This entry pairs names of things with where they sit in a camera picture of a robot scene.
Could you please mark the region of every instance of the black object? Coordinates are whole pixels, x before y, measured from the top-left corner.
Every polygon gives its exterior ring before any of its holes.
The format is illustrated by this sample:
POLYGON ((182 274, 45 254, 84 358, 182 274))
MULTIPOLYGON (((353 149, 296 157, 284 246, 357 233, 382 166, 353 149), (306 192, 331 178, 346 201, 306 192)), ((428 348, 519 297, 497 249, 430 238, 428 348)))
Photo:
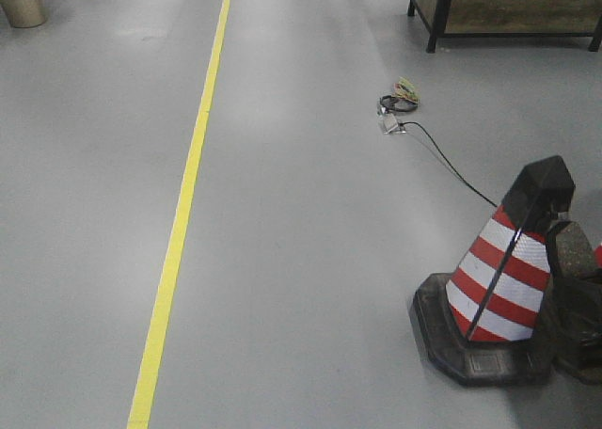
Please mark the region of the black object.
POLYGON ((547 237, 553 299, 542 313, 554 335, 556 363, 586 384, 602 384, 602 270, 576 222, 547 237))
POLYGON ((416 110, 418 107, 417 103, 410 102, 404 98, 395 97, 393 95, 384 95, 380 97, 378 101, 379 115, 384 115, 387 113, 402 113, 402 112, 412 112, 416 110))
MULTIPOLYGON (((575 184, 560 156, 525 166, 503 199, 504 211, 516 226, 515 238, 527 228, 545 234, 553 216, 568 211, 574 189, 575 184)), ((508 247, 504 258, 512 248, 508 247)), ((504 267, 502 261, 492 279, 489 295, 504 267)), ((544 382, 553 359, 549 325, 538 318, 532 337, 525 341, 470 342, 458 329, 450 310, 445 286, 451 276, 432 274, 414 297, 413 309, 429 359, 463 385, 544 382)), ((479 311, 483 311, 487 303, 486 298, 479 311)))

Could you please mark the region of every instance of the white stripe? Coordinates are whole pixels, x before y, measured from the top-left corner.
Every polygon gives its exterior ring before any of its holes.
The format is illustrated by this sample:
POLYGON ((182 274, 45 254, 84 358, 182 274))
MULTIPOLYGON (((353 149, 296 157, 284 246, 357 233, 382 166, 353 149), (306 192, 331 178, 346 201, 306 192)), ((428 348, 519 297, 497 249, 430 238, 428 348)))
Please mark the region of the white stripe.
POLYGON ((481 315, 478 327, 484 328, 488 332, 494 333, 510 342, 527 340, 533 333, 532 328, 513 323, 489 310, 485 310, 481 315))
MULTIPOLYGON (((481 231, 481 237, 502 252, 506 251, 514 235, 515 232, 513 230, 501 225, 494 219, 489 219, 489 222, 487 222, 483 231, 481 231)), ((516 243, 512 256, 537 269, 549 272, 546 247, 525 234, 516 243)))
POLYGON ((505 252, 514 235, 513 230, 504 227, 497 220, 489 219, 480 236, 492 246, 497 247, 498 250, 505 252))
POLYGON ((527 235, 520 237, 516 243, 514 252, 512 252, 512 256, 531 266, 535 266, 537 269, 549 272, 546 246, 527 235))
MULTIPOLYGON (((496 270, 486 262, 475 257, 471 252, 467 253, 460 263, 462 269, 469 277, 479 283, 485 289, 489 288, 496 270)), ((539 311, 544 293, 526 285, 515 278, 502 274, 494 293, 525 309, 539 311)))
POLYGON ((455 286, 451 280, 448 281, 445 288, 448 293, 448 302, 450 305, 462 314, 462 316, 472 322, 474 315, 477 314, 479 306, 475 304, 470 297, 462 293, 462 290, 455 286))

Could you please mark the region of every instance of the black rubber base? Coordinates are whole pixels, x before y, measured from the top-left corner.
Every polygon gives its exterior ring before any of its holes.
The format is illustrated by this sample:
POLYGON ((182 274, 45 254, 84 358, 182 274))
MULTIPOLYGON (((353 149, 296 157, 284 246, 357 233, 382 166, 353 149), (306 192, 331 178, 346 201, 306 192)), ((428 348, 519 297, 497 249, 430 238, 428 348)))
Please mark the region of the black rubber base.
POLYGON ((413 309, 429 359, 466 386, 541 384, 553 349, 542 327, 525 342, 467 342, 453 320, 445 291, 452 274, 432 274, 416 291, 413 309))

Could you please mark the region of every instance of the black metal frame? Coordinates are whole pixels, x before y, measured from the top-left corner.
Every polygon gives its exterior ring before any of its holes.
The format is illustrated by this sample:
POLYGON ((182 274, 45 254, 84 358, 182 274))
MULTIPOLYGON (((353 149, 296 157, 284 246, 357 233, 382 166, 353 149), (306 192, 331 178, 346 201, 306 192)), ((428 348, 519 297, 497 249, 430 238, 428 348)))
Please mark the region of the black metal frame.
POLYGON ((420 6, 416 3, 416 0, 410 0, 407 8, 407 15, 413 17, 418 12, 422 22, 426 26, 429 32, 429 42, 426 47, 427 53, 434 53, 436 49, 436 41, 438 39, 460 39, 460 38, 564 38, 564 37, 592 37, 592 42, 588 47, 588 50, 595 53, 600 49, 600 43, 602 43, 602 14, 598 20, 598 24, 594 32, 562 32, 562 33, 549 33, 549 32, 514 32, 514 33, 474 33, 474 34, 446 34, 445 28, 447 27, 448 18, 450 16, 450 9, 452 7, 452 0, 437 0, 435 9, 435 18, 433 25, 430 25, 426 20, 426 17, 420 10, 420 6))

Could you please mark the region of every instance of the red stripe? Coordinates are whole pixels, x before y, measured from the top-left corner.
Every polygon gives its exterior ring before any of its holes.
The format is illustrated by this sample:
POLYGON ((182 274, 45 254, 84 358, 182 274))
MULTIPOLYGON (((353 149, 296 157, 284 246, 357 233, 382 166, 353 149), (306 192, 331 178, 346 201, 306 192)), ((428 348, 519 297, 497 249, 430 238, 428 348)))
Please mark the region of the red stripe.
POLYGON ((483 302, 486 289, 475 281, 471 276, 464 272, 461 268, 457 268, 451 281, 462 290, 477 305, 483 302))
MULTIPOLYGON (((451 280, 477 305, 483 302, 486 289, 462 269, 458 268, 451 280)), ((531 328, 535 327, 537 312, 525 309, 524 307, 495 294, 495 291, 494 294, 491 295, 491 299, 487 304, 487 309, 493 311, 498 316, 517 324, 531 328)))
MULTIPOLYGON (((515 224, 512 223, 510 217, 508 217, 508 215, 505 213, 503 206, 499 206, 498 209, 491 216, 491 218, 503 225, 504 227, 506 227, 507 229, 510 229, 512 231, 516 230, 515 224)), ((539 234, 534 231, 525 231, 523 235, 527 235, 531 239, 542 244, 546 241, 546 237, 543 234, 539 234)))
POLYGON ((499 206, 491 218, 510 230, 516 230, 516 227, 510 220, 510 217, 508 217, 508 215, 504 212, 503 206, 499 206))
POLYGON ((491 296, 491 300, 489 301, 489 304, 487 304, 487 309, 504 319, 521 324, 522 326, 530 328, 535 327, 535 320, 537 319, 537 313, 535 311, 525 309, 497 294, 491 296))
POLYGON ((458 325, 460 332, 462 335, 466 335, 468 329, 470 328, 470 321, 464 317, 464 315, 456 310, 452 305, 450 305, 451 314, 453 314, 453 318, 455 319, 455 323, 458 325))
MULTIPOLYGON (((478 237, 470 252, 480 259, 481 261, 489 264, 494 269, 498 269, 503 257, 503 252, 498 250, 495 246, 492 246, 483 238, 478 237)), ((542 271, 527 262, 519 260, 517 257, 510 257, 506 263, 506 267, 503 270, 504 274, 515 278, 526 285, 535 288, 536 290, 543 291, 547 287, 547 280, 549 279, 549 273, 542 271)))
POLYGON ((502 338, 495 333, 491 333, 489 330, 485 330, 482 327, 477 327, 477 329, 472 334, 472 338, 470 338, 472 342, 507 342, 505 338, 502 338))
POLYGON ((595 258, 598 260, 598 265, 602 267, 602 244, 595 250, 595 258))
POLYGON ((493 244, 489 244, 479 236, 470 247, 470 252, 482 262, 489 264, 494 269, 498 269, 504 252, 499 250, 493 244))
POLYGON ((510 257, 504 268, 504 274, 517 279, 539 291, 545 291, 549 273, 531 266, 517 257, 510 257))

